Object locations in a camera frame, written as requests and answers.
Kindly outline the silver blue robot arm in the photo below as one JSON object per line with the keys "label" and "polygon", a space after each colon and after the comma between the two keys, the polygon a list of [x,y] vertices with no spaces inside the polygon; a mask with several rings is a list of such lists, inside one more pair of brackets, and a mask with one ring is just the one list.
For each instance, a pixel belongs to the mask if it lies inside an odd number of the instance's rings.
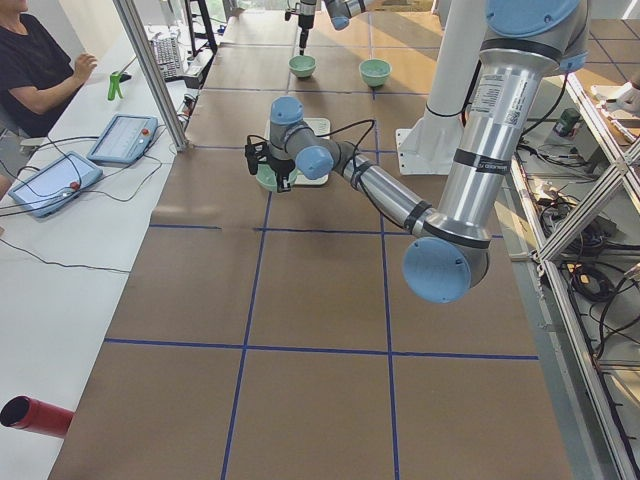
{"label": "silver blue robot arm", "polygon": [[290,175],[310,179],[331,172],[395,225],[410,233],[402,271],[419,297],[458,300],[489,268],[490,210],[543,78],[580,69],[586,57],[590,5],[586,1],[489,1],[479,46],[479,83],[453,155],[440,202],[432,205],[345,141],[316,135],[294,97],[277,98],[267,138],[249,137],[251,174],[269,168],[277,191]]}
{"label": "silver blue robot arm", "polygon": [[[289,21],[293,16],[297,17],[299,36],[299,54],[304,55],[307,47],[309,33],[314,27],[317,11],[316,0],[295,1],[293,5],[287,3],[284,18]],[[350,24],[350,19],[368,11],[374,4],[373,0],[326,0],[323,1],[329,14],[331,24],[335,30],[343,30]]]}

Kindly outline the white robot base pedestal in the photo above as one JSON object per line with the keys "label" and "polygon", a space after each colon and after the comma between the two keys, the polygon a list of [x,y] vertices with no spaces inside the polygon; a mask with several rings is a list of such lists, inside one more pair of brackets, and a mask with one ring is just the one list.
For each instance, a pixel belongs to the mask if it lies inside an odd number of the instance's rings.
{"label": "white robot base pedestal", "polygon": [[423,116],[411,129],[398,129],[397,153],[403,175],[446,175],[464,127],[461,115],[474,88],[479,49],[487,31],[481,0],[436,1],[443,29],[432,90]]}

